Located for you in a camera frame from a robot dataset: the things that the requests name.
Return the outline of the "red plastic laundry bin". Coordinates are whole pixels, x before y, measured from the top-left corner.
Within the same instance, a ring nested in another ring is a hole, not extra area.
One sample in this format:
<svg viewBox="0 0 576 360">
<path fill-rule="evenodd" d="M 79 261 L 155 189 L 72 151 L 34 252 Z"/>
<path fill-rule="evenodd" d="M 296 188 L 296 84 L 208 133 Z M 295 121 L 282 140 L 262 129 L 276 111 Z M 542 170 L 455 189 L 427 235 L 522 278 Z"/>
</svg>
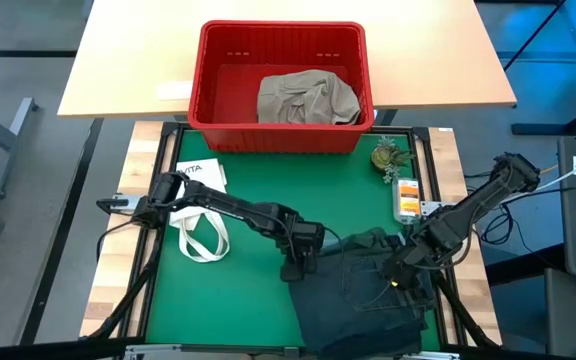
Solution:
<svg viewBox="0 0 576 360">
<path fill-rule="evenodd" d="M 305 70 L 336 74 L 358 98 L 352 125 L 263 124 L 263 78 Z M 349 153 L 374 124 L 364 28 L 356 22 L 212 20 L 199 36 L 187 113 L 216 152 Z"/>
</svg>

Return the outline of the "white canvas tote bag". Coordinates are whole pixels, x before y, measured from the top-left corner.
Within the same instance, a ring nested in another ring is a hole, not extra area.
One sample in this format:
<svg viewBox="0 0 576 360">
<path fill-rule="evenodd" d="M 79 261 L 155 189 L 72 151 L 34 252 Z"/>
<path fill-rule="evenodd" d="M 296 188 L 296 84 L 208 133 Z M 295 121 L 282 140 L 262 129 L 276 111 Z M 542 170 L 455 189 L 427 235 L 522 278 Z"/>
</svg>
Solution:
<svg viewBox="0 0 576 360">
<path fill-rule="evenodd" d="M 226 192 L 223 167 L 216 158 L 178 162 L 176 170 L 211 189 L 222 193 Z M 216 232 L 217 242 L 214 251 L 209 250 L 191 236 L 191 232 L 195 230 L 202 217 L 210 223 Z M 194 262 L 217 262 L 225 257 L 230 250 L 228 231 L 221 215 L 215 211 L 201 207 L 184 208 L 170 215 L 169 225 L 179 230 L 178 246 L 180 252 Z"/>
</svg>

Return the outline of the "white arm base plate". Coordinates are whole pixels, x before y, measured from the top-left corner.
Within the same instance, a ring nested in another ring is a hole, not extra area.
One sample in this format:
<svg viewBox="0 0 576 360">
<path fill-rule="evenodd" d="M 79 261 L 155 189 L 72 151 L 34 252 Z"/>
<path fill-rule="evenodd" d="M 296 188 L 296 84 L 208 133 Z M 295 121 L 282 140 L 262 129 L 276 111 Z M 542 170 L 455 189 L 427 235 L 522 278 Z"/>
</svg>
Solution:
<svg viewBox="0 0 576 360">
<path fill-rule="evenodd" d="M 420 212 L 424 217 L 430 216 L 433 212 L 444 207 L 454 206 L 454 202 L 421 201 Z"/>
<path fill-rule="evenodd" d="M 141 200 L 139 195 L 115 194 L 110 200 L 110 209 L 119 212 L 131 212 L 137 209 Z"/>
</svg>

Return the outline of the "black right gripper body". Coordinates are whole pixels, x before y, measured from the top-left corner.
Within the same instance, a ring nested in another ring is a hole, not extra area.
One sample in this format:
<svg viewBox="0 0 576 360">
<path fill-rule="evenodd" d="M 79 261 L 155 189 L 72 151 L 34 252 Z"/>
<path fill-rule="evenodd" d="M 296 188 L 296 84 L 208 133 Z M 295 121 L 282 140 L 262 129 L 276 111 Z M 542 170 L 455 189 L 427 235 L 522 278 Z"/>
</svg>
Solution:
<svg viewBox="0 0 576 360">
<path fill-rule="evenodd" d="M 382 264 L 381 274 L 394 287 L 417 287 L 417 275 L 425 268 L 436 265 L 437 250 L 425 242 L 407 245 L 395 242 L 391 250 L 392 253 Z"/>
</svg>

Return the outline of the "small artificial succulent plant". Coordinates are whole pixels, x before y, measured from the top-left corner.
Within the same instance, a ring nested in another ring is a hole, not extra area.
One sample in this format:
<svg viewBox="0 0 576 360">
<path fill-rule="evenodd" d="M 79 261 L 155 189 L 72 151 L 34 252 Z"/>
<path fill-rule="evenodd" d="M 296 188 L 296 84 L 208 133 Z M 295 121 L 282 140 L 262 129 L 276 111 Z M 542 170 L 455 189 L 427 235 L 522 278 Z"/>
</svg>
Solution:
<svg viewBox="0 0 576 360">
<path fill-rule="evenodd" d="M 393 137 L 382 135 L 371 152 L 370 162 L 382 174 L 383 182 L 390 184 L 399 178 L 401 168 L 407 167 L 414 158 L 412 151 L 402 149 Z"/>
</svg>

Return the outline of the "silver metal bracket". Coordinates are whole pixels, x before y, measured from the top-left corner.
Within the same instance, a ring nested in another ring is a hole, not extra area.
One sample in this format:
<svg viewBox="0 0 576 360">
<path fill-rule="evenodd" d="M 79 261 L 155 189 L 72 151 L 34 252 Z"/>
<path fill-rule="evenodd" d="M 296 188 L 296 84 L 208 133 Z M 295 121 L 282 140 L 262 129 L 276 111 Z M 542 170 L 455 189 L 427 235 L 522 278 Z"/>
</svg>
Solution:
<svg viewBox="0 0 576 360">
<path fill-rule="evenodd" d="M 125 348 L 122 360 L 144 360 L 147 355 L 162 355 L 182 351 L 180 344 L 140 344 Z"/>
<path fill-rule="evenodd" d="M 421 351 L 416 354 L 404 354 L 399 360 L 461 360 L 457 353 Z"/>
</svg>

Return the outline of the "grey desk leg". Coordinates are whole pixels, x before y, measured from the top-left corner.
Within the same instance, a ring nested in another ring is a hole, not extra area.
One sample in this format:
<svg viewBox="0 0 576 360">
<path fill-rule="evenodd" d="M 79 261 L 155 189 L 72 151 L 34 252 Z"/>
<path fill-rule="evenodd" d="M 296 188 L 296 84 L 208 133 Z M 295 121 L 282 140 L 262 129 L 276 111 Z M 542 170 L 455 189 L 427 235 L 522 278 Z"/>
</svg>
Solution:
<svg viewBox="0 0 576 360">
<path fill-rule="evenodd" d="M 11 125 L 5 127 L 0 123 L 0 149 L 3 151 L 0 156 L 0 198 L 5 196 L 5 186 L 14 162 L 20 134 L 29 115 L 38 109 L 39 106 L 32 97 L 25 97 L 22 99 Z"/>
</svg>

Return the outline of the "white paper sheet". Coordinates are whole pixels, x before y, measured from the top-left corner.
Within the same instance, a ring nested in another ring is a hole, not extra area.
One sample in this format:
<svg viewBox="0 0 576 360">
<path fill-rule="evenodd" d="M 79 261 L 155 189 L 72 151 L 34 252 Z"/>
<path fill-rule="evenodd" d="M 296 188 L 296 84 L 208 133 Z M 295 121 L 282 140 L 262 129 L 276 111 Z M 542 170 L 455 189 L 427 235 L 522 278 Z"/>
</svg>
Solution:
<svg viewBox="0 0 576 360">
<path fill-rule="evenodd" d="M 156 87 L 155 95 L 158 100 L 188 100 L 193 89 L 192 81 L 169 81 L 160 83 Z"/>
</svg>

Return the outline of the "khaki garment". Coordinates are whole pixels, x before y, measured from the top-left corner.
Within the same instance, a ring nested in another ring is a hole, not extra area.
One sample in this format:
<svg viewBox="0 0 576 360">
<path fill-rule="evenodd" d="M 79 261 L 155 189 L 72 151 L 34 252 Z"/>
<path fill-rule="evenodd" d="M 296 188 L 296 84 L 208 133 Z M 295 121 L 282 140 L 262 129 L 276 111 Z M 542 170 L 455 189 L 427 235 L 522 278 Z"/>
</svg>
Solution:
<svg viewBox="0 0 576 360">
<path fill-rule="evenodd" d="M 262 124 L 354 125 L 360 114 L 352 88 L 324 70 L 264 77 L 257 95 Z"/>
</svg>

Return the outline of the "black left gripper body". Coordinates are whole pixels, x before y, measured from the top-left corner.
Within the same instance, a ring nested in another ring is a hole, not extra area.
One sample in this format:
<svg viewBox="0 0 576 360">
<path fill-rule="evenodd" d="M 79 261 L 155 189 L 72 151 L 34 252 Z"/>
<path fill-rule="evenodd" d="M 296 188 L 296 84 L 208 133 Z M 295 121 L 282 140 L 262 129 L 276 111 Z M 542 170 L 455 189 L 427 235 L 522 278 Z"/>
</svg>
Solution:
<svg viewBox="0 0 576 360">
<path fill-rule="evenodd" d="M 294 220 L 284 227 L 281 244 L 291 263 L 317 257 L 323 245 L 325 228 L 319 222 Z"/>
</svg>

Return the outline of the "clear package with orange label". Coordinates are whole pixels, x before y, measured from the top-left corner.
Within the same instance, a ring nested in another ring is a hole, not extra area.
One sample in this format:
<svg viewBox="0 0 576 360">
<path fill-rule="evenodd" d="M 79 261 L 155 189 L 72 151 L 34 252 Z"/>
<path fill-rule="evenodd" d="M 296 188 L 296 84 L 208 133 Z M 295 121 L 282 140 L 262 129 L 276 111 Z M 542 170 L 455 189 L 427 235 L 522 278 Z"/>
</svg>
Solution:
<svg viewBox="0 0 576 360">
<path fill-rule="evenodd" d="M 421 217 L 420 187 L 415 179 L 401 178 L 392 182 L 394 219 L 412 225 Z"/>
</svg>

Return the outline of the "black desk leg frame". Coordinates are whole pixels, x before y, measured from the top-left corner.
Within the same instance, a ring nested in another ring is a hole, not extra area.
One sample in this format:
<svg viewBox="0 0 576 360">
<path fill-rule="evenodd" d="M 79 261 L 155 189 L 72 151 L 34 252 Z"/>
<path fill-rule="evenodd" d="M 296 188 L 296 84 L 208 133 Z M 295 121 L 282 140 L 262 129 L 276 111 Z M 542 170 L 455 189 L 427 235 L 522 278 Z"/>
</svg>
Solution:
<svg viewBox="0 0 576 360">
<path fill-rule="evenodd" d="M 557 14 L 565 20 L 569 20 L 565 9 L 566 0 L 555 0 L 554 9 L 546 16 L 542 23 L 534 30 L 524 44 L 513 54 L 513 56 L 503 66 L 507 71 L 516 60 L 524 53 L 527 47 L 533 42 L 537 35 L 546 27 L 550 20 Z M 572 38 L 576 44 L 576 30 L 572 29 Z M 576 117 L 565 124 L 539 124 L 539 123 L 513 123 L 511 125 L 513 135 L 520 136 L 576 136 Z"/>
</svg>

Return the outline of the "light wooden desk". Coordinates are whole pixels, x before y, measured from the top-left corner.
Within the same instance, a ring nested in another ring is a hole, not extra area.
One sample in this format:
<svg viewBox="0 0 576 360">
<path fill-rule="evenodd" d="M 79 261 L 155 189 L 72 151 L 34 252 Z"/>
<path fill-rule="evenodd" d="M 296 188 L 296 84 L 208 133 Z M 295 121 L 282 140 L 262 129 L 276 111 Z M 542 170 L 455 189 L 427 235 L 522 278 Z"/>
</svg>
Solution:
<svg viewBox="0 0 576 360">
<path fill-rule="evenodd" d="M 360 24 L 379 109 L 516 101 L 474 0 L 94 0 L 59 115 L 185 113 L 156 87 L 192 80 L 211 20 Z"/>
</svg>

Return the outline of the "black garment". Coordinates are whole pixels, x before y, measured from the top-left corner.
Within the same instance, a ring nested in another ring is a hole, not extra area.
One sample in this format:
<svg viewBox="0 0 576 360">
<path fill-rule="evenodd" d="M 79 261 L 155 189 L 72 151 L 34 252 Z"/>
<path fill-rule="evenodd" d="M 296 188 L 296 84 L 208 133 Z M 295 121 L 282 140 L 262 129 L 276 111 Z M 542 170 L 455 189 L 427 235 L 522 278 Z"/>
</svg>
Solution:
<svg viewBox="0 0 576 360">
<path fill-rule="evenodd" d="M 393 286 L 381 273 L 380 248 L 329 252 L 317 272 L 289 284 L 305 348 L 324 360 L 357 360 L 419 352 L 425 315 L 435 308 L 428 274 L 411 289 Z"/>
</svg>

